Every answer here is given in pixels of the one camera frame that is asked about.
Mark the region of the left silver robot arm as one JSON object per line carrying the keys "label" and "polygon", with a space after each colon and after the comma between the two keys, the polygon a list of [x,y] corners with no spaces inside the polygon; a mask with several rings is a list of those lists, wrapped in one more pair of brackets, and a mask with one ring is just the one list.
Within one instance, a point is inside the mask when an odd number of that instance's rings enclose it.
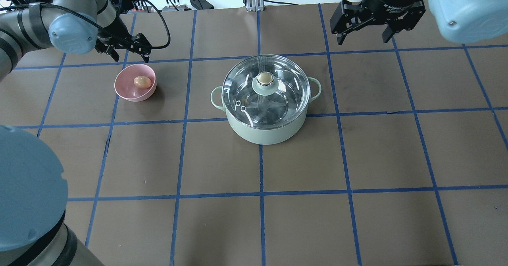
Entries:
{"label": "left silver robot arm", "polygon": [[[67,54],[116,49],[142,56],[154,47],[131,35],[110,0],[52,0],[2,9],[1,78],[28,52],[49,47]],[[1,265],[101,266],[65,224],[68,184],[56,154],[40,138],[1,125]]]}

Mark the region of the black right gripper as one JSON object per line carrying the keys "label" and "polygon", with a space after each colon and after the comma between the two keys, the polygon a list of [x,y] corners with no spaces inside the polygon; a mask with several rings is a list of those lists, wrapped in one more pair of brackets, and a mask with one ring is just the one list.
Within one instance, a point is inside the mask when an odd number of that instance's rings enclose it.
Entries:
{"label": "black right gripper", "polygon": [[361,0],[353,4],[342,0],[329,20],[337,44],[342,45],[346,36],[369,25],[386,24],[382,33],[383,43],[403,31],[410,31],[426,12],[423,0]]}

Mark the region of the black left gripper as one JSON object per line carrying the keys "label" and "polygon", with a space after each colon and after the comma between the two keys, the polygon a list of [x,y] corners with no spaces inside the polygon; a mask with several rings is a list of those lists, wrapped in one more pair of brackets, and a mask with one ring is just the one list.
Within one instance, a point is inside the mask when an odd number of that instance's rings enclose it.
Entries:
{"label": "black left gripper", "polygon": [[[133,48],[131,44],[123,43],[120,39],[129,42],[133,39]],[[117,50],[120,49],[136,53],[145,63],[149,63],[152,48],[153,46],[144,34],[132,36],[120,18],[115,18],[111,24],[98,31],[95,45],[98,53],[107,54],[114,62],[119,62]]]}

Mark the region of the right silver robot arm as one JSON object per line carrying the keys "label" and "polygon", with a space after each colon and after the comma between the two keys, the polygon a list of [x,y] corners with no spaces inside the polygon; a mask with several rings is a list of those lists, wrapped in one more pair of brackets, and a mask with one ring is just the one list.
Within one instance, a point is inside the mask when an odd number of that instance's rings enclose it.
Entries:
{"label": "right silver robot arm", "polygon": [[371,25],[385,25],[383,42],[401,31],[410,31],[427,10],[437,22],[442,37],[467,44],[492,39],[507,33],[508,0],[343,0],[329,25],[341,45],[353,31]]}

